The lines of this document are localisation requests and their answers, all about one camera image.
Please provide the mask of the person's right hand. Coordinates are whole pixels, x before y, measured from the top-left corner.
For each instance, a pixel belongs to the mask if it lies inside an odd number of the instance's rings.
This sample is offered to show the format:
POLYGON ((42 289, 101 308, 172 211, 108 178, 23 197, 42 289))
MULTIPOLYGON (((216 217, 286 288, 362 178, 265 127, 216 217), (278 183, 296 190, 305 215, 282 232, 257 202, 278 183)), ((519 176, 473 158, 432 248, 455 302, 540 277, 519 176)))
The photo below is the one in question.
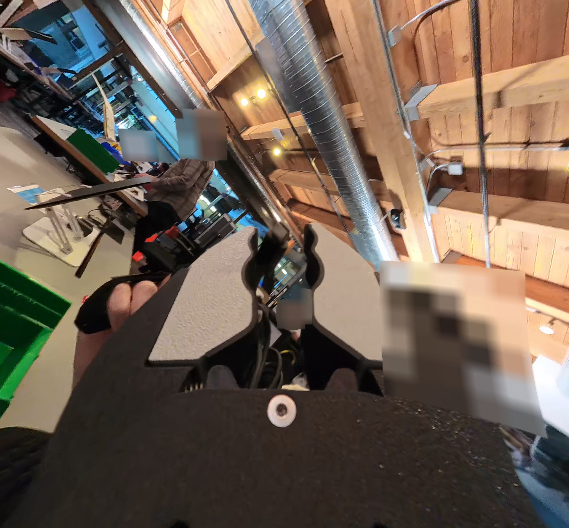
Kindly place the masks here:
POLYGON ((112 291, 106 306, 110 328, 95 333, 82 331, 77 333, 73 360, 73 389, 100 353, 101 348, 140 307, 157 293, 158 289, 159 287, 154 282, 142 281, 134 286, 120 283, 112 291))

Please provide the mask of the background work table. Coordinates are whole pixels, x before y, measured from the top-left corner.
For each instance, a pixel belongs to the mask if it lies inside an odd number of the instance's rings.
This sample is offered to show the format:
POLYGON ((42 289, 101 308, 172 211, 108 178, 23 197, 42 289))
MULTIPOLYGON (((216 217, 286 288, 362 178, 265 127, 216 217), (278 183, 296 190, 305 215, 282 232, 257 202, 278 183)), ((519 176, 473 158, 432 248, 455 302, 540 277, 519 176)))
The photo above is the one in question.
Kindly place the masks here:
POLYGON ((36 115, 32 115, 30 119, 41 134, 47 135, 55 145, 65 153, 66 158, 71 164, 77 164, 79 166, 78 170, 82 173, 87 173, 90 180, 97 179, 95 184, 113 186, 112 189, 107 189, 106 194, 111 194, 119 198, 139 216, 147 215, 146 203, 134 198, 132 190, 146 185, 151 178, 141 177, 115 182, 111 179, 110 173, 104 173, 99 167, 92 163, 86 155, 82 154, 68 141, 68 137, 75 132, 75 129, 57 121, 36 115))

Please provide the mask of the blue white card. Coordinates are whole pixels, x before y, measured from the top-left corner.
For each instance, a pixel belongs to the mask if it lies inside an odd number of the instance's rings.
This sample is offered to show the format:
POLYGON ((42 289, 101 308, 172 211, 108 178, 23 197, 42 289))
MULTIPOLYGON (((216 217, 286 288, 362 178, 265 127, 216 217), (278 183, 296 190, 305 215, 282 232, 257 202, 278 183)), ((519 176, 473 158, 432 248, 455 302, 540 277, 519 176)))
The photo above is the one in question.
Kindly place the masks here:
POLYGON ((36 205, 39 203, 38 196, 46 192, 37 184, 32 185, 17 185, 7 188, 12 194, 18 196, 20 199, 27 202, 29 205, 36 205))

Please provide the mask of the narrow silver ventilation duct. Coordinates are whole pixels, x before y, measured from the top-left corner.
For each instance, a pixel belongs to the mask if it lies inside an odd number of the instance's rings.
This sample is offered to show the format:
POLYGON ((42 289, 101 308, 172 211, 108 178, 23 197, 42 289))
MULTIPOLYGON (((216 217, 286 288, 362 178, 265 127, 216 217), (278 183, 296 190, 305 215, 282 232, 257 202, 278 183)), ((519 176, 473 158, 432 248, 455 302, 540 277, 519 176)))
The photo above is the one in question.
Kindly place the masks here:
POLYGON ((138 8, 132 0, 118 0, 134 24, 145 36, 145 39, 158 55, 160 61, 165 66, 166 71, 178 83, 179 88, 183 91, 184 96, 188 99, 184 109, 207 109, 207 105, 203 103, 202 98, 196 93, 193 87, 186 81, 183 74, 169 57, 167 51, 162 47, 159 40, 156 39, 151 27, 148 26, 145 19, 139 12, 138 8))

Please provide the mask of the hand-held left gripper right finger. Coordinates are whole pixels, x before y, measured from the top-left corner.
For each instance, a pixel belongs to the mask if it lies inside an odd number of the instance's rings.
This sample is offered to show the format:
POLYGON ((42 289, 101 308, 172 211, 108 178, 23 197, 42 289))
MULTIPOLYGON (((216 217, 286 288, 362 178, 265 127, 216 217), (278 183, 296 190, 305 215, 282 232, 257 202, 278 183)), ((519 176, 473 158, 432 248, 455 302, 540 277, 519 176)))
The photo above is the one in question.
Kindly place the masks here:
POLYGON ((380 286, 374 267, 323 225, 304 228, 312 325, 358 360, 382 361, 380 286))

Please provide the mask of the green plastic bin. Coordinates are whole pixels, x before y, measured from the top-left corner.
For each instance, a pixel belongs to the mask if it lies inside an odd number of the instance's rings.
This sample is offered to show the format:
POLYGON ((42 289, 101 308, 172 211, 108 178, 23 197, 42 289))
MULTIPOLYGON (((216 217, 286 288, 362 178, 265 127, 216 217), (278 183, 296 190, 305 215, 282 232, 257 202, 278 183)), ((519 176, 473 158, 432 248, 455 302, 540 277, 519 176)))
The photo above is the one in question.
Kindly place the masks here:
POLYGON ((71 302, 1 262, 1 416, 71 302))

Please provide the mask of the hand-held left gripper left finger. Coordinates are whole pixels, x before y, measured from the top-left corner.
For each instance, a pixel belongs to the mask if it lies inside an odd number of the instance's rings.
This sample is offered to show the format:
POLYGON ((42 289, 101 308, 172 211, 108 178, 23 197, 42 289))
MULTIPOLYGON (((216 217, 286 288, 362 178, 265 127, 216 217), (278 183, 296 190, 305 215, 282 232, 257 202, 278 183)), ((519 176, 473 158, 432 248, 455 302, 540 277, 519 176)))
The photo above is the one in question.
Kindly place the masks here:
POLYGON ((148 363, 196 362, 254 329, 259 308, 246 268, 257 250, 258 230, 245 227, 190 265, 148 363))

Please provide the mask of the green plastic crate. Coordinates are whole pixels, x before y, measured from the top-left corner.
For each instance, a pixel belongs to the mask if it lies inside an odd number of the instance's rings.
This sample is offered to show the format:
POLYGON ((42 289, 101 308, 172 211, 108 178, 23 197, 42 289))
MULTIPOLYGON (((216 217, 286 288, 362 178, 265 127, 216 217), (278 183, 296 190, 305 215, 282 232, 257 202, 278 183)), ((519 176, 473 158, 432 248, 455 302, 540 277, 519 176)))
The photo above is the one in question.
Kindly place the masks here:
POLYGON ((119 168, 120 163, 115 156, 83 129, 76 129, 66 140, 102 173, 114 173, 119 168))

